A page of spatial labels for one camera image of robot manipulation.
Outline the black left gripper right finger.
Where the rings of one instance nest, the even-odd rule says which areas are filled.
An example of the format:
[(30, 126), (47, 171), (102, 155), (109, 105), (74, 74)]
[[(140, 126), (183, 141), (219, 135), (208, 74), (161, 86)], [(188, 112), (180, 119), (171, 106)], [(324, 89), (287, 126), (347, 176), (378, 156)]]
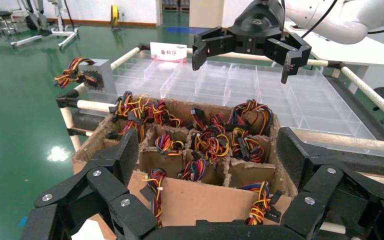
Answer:
[(345, 234), (384, 240), (384, 184), (348, 168), (339, 159), (310, 154), (288, 127), (277, 134), (276, 153), (297, 189), (281, 225), (313, 240), (329, 213), (341, 217)]

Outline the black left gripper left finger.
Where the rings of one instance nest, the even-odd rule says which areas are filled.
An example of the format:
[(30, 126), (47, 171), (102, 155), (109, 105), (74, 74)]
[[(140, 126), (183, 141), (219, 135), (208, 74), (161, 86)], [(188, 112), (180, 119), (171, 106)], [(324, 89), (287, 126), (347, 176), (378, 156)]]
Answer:
[(145, 239), (158, 221), (128, 189), (138, 154), (133, 129), (115, 146), (98, 150), (80, 172), (35, 199), (21, 238), (69, 240), (86, 220), (100, 215), (118, 240)]

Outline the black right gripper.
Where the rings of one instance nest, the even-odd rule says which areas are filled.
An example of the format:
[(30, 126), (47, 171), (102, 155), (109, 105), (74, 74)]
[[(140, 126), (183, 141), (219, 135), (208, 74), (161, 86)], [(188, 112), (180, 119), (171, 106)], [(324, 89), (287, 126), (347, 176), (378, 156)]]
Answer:
[(296, 33), (284, 39), (285, 10), (277, 0), (254, 0), (228, 28), (211, 28), (194, 36), (192, 69), (198, 71), (208, 57), (230, 52), (267, 56), (282, 65), (280, 81), (296, 75), (307, 64), (312, 47)]

